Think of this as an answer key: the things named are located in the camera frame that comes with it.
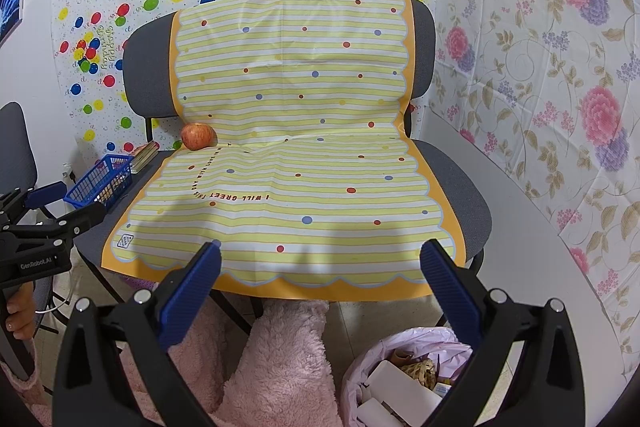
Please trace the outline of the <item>left hand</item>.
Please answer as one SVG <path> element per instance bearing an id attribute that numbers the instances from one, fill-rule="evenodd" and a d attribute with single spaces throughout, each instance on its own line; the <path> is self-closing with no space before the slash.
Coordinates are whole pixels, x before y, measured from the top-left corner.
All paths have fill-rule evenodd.
<path id="1" fill-rule="evenodd" d="M 18 340 L 29 340 L 36 330 L 36 303 L 34 283 L 27 282 L 20 286 L 6 304 L 9 316 L 6 329 Z"/>

